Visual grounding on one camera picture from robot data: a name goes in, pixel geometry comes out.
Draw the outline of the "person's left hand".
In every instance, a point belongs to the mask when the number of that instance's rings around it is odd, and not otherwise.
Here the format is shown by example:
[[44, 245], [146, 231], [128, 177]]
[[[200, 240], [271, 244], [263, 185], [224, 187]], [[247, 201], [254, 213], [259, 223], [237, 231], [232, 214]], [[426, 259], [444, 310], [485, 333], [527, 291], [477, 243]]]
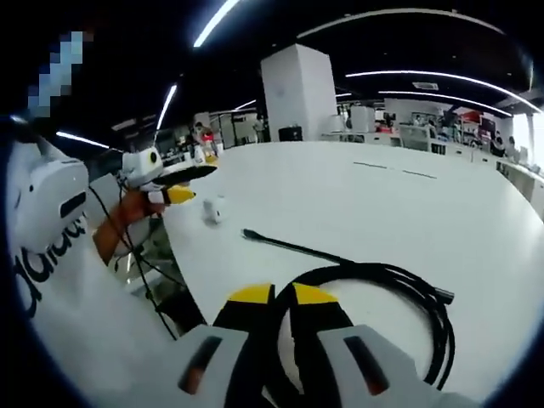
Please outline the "person's left hand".
[[162, 214], [166, 207], [165, 204], [149, 202], [147, 194], [143, 191], [128, 190], [118, 205], [118, 217], [122, 225], [128, 227], [145, 217]]

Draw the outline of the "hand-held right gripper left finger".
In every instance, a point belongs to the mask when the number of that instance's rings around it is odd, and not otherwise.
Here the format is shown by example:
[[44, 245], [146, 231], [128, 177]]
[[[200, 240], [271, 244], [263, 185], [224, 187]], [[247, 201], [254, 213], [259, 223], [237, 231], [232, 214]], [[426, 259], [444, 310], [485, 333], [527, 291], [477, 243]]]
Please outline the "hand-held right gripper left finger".
[[185, 407], [271, 407], [263, 395], [275, 286], [245, 286], [231, 294], [195, 346], [178, 380]]

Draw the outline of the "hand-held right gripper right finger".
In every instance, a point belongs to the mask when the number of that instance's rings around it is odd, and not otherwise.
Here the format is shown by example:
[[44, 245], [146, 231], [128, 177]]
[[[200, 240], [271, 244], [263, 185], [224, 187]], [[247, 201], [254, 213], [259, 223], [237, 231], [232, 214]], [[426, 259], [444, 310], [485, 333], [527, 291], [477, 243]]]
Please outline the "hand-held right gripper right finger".
[[413, 360], [370, 327], [354, 325], [334, 296], [294, 283], [292, 301], [305, 407], [429, 406], [429, 385]]

